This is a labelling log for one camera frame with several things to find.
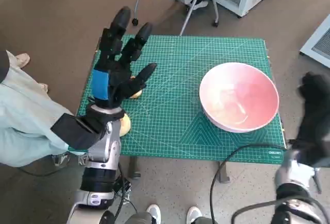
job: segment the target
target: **bowl rim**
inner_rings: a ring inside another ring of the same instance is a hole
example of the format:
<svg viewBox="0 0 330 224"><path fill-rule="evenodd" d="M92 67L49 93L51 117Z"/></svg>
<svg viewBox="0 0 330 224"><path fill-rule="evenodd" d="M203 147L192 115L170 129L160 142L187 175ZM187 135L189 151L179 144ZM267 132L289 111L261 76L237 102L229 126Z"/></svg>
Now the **bowl rim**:
<svg viewBox="0 0 330 224"><path fill-rule="evenodd" d="M229 65L229 64L241 64L241 65L245 65L245 66L248 66L248 67L250 67L250 68L253 68L253 69L255 69L256 71L259 71L260 73L262 73L270 82L271 82L271 84L272 84L272 86L273 86L273 88L274 88L274 90L275 90L275 92L276 92L276 101L277 101L277 105L276 105L276 111L275 111L275 113L269 118L269 120L265 123L265 124L263 124L263 125L260 125L260 126L257 126L257 127L255 127L255 128L250 128L250 129L242 129L242 128L235 128L235 127L232 127L232 126L229 126L229 125L225 125L225 124L220 124L216 119L215 119L215 117L210 113L210 112L208 112L207 110L206 110L206 108L205 108L205 106L203 105L203 102L202 102L202 99L201 99L201 89L202 89L202 82L204 81L204 79L205 79L205 76L212 70L212 69L214 69L215 67L218 67L218 66L224 66L224 65ZM260 129L260 128L262 128L262 127L264 127L264 126L266 126L266 125L268 125L273 119L274 119L274 117L277 115L277 113L278 113L278 109L279 109L279 95L278 95L278 91L277 91L277 88L276 88L276 86L275 86L275 83L264 73L264 72L262 72L261 70L259 70L258 68L256 68L256 67L253 67L252 65L249 65L249 64L246 64L246 63L240 63L240 62L228 62L228 63L221 63L221 64L218 64L218 65L216 65L216 66L214 66L214 67L212 67L204 76L203 76L203 79L202 79L202 81L201 81L201 83L200 83L200 90L199 90L199 95L200 95L200 101L201 101L201 105L202 105L202 109L204 110L204 112L206 112L207 113L207 115L206 115L206 117L208 118L208 119L213 119L213 121L215 122L215 123L217 123L217 124L219 124L220 126L224 126L224 127L226 127L226 128L228 128L228 129L230 129L230 130L237 130L237 131L239 131L239 132L250 132L250 131L254 131L254 130L258 130L258 129Z"/></svg>

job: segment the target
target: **green cutting mat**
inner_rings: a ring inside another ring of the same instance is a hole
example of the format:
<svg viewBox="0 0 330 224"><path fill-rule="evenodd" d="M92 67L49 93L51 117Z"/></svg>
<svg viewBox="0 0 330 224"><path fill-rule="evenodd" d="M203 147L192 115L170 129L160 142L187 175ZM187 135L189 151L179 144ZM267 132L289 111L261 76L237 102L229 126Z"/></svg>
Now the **green cutting mat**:
<svg viewBox="0 0 330 224"><path fill-rule="evenodd" d="M203 76L220 63L247 63L271 77L264 40L150 36L140 59L132 63L134 75L151 62L158 66L142 96L125 100L122 105L132 124L129 134L122 138L122 154L223 160L235 148L249 143L284 145L278 115L257 131L230 133L205 117L199 100ZM91 96L90 85L91 75L82 95L80 115L84 115L87 97ZM258 148L245 149L232 161L279 164L282 159L280 150Z"/></svg>

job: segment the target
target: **shoe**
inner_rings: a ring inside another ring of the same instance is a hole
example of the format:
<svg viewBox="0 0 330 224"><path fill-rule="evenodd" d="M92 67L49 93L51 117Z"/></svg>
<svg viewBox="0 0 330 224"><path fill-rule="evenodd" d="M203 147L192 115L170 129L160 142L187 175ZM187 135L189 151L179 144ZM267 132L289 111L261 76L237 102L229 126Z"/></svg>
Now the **shoe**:
<svg viewBox="0 0 330 224"><path fill-rule="evenodd" d="M38 83L38 85L42 88L43 91L48 93L48 85L45 83Z"/></svg>
<svg viewBox="0 0 330 224"><path fill-rule="evenodd" d="M160 219L160 208L158 205L151 204L147 210L148 213L152 215L156 219L156 224L160 224L161 219Z"/></svg>
<svg viewBox="0 0 330 224"><path fill-rule="evenodd" d="M19 68L23 68L30 61L30 56L27 53L19 54L16 56L16 58L17 58L17 65Z"/></svg>
<svg viewBox="0 0 330 224"><path fill-rule="evenodd" d="M193 10L197 10L197 9L200 9L200 8L205 8L206 6L208 5L208 1L201 1L199 4L196 4L194 6L194 9Z"/></svg>
<svg viewBox="0 0 330 224"><path fill-rule="evenodd" d="M188 210L188 213L187 213L187 221L186 221L186 224L191 224L193 223L198 217L202 217L202 212L199 208L197 207L191 207L189 210Z"/></svg>

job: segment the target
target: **cable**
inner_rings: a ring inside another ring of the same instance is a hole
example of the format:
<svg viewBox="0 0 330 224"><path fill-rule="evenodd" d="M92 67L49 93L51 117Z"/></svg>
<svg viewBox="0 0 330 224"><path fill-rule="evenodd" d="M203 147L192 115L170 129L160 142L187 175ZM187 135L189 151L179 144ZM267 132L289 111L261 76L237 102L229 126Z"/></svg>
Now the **cable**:
<svg viewBox="0 0 330 224"><path fill-rule="evenodd" d="M311 201L311 202L315 203L319 207L319 209L321 210L321 212L322 212L322 214L325 218L326 223L330 224L329 216L328 216L325 208L322 206L322 204L320 204L317 200L315 200L312 197L303 197L303 196L291 196L291 197L286 197L286 198L282 198L282 199L279 199L279 200L274 200L274 201L269 201L269 202L262 202L262 203L257 203L257 204L253 204L253 205L243 207L243 208L239 209L238 211L236 211L232 215L232 219L231 219L230 223L234 224L235 223L235 218L238 215L240 215L240 214L242 214L246 211L257 209L257 208L263 208L263 207L267 207L267 206L270 206L270 205L280 205L280 204L283 204L284 202L287 202L287 201L292 200L292 199Z"/></svg>
<svg viewBox="0 0 330 224"><path fill-rule="evenodd" d="M22 169L22 168L20 168L20 167L17 167L17 170L19 170L19 171L21 171L21 172L23 172L23 173L25 173L25 174L28 174L28 175L30 175L30 176L43 178L43 177L48 177L48 176L50 176L50 175L53 175L53 174L55 174L55 173L58 173L58 172L62 171L62 170L65 169L65 168L68 168L68 166L62 167L61 169L54 170L54 171L51 171L50 173L46 173L46 174L34 174L34 173L30 173L29 171L26 171L26 170L24 170L24 169Z"/></svg>
<svg viewBox="0 0 330 224"><path fill-rule="evenodd" d="M135 212L138 213L138 210L137 210L137 208L135 207L134 203L132 203L132 201L129 200L128 198L126 198L126 197L125 197L124 199L125 199L125 201L129 202L130 205L132 205L132 207L134 208Z"/></svg>
<svg viewBox="0 0 330 224"><path fill-rule="evenodd" d="M135 210L135 213L138 213L138 210L136 209L135 205L134 205L130 200L128 200L127 198L125 198L125 201L129 202L130 205L132 205L132 207L133 207L134 210Z"/></svg>
<svg viewBox="0 0 330 224"><path fill-rule="evenodd" d="M123 185L122 185L122 198L120 200L120 203L119 203L119 206L118 206L118 209L117 209L117 212L114 216L114 220L113 222L115 222L115 220L117 220L117 217L120 213L120 210L122 209L122 206L123 206L123 203L124 203L124 199L125 199L125 185L124 185L124 174L123 174L123 171L122 171L122 167L120 165L120 163L118 163L118 168L119 168L119 172L120 172L120 175L122 176L122 182L123 182Z"/></svg>
<svg viewBox="0 0 330 224"><path fill-rule="evenodd" d="M269 144L269 143L254 143L254 144L247 144L247 145L244 145L244 146L241 146L237 149L235 149L230 155L227 156L227 158L220 164L213 180L212 180L212 184L211 184L211 188L210 188L210 210L211 210L211 218L212 218L212 223L213 224L216 224L216 220L215 220L215 215L214 215L214 212L213 212L213 203L212 203L212 195L213 195L213 188L215 186L215 182L216 182L216 179L217 179L217 176L220 172L220 170L223 168L223 166L225 165L226 162L228 162L237 152L241 151L242 149L245 149L245 148L260 148L260 147L265 147L265 148L278 148L278 149L281 149L281 150L286 150L286 148L284 147L280 147L280 146L277 146L277 145L273 145L273 144Z"/></svg>

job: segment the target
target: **pink bowl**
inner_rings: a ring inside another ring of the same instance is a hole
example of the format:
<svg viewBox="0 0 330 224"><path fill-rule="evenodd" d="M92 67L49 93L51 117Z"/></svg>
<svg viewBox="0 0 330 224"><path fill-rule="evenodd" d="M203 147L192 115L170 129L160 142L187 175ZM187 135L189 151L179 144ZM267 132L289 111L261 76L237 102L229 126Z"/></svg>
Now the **pink bowl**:
<svg viewBox="0 0 330 224"><path fill-rule="evenodd" d="M210 69L201 82L200 99L213 124L235 133L267 125L279 104L271 79L244 63L223 63Z"/></svg>

